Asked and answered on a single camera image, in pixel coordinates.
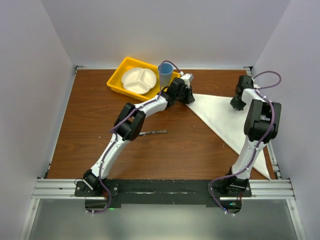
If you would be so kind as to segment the white cloth napkin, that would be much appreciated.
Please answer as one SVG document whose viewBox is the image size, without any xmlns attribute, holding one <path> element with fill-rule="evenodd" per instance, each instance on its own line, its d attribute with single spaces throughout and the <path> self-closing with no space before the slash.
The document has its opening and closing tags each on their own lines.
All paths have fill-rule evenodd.
<svg viewBox="0 0 320 240">
<path fill-rule="evenodd" d="M 237 111 L 230 105 L 231 98 L 194 94 L 195 101 L 187 106 L 231 149 L 240 154 L 245 143 L 244 124 L 249 108 Z"/>
</svg>

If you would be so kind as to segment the steel table knife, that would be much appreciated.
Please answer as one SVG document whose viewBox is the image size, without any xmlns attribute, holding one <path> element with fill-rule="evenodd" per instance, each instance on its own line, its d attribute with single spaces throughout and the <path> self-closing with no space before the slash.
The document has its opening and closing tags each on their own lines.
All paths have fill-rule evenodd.
<svg viewBox="0 0 320 240">
<path fill-rule="evenodd" d="M 146 136 L 146 135 L 158 135 L 158 134 L 167 134 L 167 130 L 155 130 L 155 131 L 145 131 L 140 132 L 139 136 Z"/>
</svg>

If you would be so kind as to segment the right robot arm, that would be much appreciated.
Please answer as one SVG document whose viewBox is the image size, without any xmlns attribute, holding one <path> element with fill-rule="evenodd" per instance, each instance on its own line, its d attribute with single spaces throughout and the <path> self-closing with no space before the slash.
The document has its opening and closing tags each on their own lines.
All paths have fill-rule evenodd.
<svg viewBox="0 0 320 240">
<path fill-rule="evenodd" d="M 237 161 L 227 175 L 212 184 L 212 189 L 224 197 L 239 197 L 243 193 L 250 196 L 253 165 L 263 148 L 278 134 L 282 105 L 263 96 L 249 75 L 238 78 L 230 104 L 241 111 L 249 107 L 243 127 L 245 141 Z"/>
</svg>

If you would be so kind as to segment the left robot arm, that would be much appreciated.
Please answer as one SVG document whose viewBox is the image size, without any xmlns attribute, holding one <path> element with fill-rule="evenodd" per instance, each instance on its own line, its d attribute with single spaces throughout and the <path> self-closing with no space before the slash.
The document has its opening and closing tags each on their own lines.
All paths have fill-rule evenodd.
<svg viewBox="0 0 320 240">
<path fill-rule="evenodd" d="M 171 84 L 155 97 L 142 103 L 128 102 L 124 105 L 110 130 L 110 142 L 97 162 L 83 175 L 82 181 L 88 193 L 99 196 L 103 192 L 103 180 L 108 177 L 112 165 L 126 145 L 139 136 L 146 118 L 172 107 L 176 102 L 191 104 L 195 101 L 191 86 L 193 78 L 191 73 L 186 73 L 182 77 L 174 78 Z"/>
</svg>

